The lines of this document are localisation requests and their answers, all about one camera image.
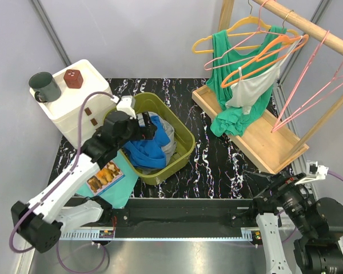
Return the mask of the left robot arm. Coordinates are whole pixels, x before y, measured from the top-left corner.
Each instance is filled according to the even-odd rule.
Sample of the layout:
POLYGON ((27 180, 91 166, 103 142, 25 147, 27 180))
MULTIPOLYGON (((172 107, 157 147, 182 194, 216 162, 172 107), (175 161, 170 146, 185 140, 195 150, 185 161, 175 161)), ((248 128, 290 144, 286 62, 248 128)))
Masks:
POLYGON ((15 235, 44 253, 69 231, 89 223, 108 225, 113 207, 103 198, 87 198, 83 204, 71 208, 65 208, 65 205, 88 179, 117 156, 127 142, 153 139, 157 126, 147 112, 142 113, 142 120, 143 124, 140 124, 137 117, 123 111, 110 112, 103 126, 77 151, 68 169, 27 203, 16 202, 11 208, 14 228, 9 237, 10 249, 21 253, 14 246, 15 235))

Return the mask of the blue tank top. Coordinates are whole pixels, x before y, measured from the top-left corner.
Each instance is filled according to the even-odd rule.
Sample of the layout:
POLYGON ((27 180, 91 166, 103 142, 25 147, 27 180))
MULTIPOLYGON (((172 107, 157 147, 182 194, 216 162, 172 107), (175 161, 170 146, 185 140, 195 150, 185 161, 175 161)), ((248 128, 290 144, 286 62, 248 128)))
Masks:
POLYGON ((153 139, 129 141, 123 146, 123 150, 135 167, 163 169, 167 166, 167 157, 162 147, 172 141, 163 128, 161 118, 158 115, 151 115, 150 118, 157 126, 153 139))

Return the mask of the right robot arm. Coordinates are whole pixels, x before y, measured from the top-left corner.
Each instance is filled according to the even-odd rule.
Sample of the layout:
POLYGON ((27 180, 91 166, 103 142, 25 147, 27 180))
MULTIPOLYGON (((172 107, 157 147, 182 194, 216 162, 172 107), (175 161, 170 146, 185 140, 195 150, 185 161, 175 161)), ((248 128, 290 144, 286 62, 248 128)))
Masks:
POLYGON ((314 200, 303 185, 305 173, 244 172, 253 194, 248 219, 258 226, 265 252, 266 273, 290 273, 278 231, 282 208, 301 234, 294 257, 302 273, 343 273, 343 205, 332 198, 314 200))

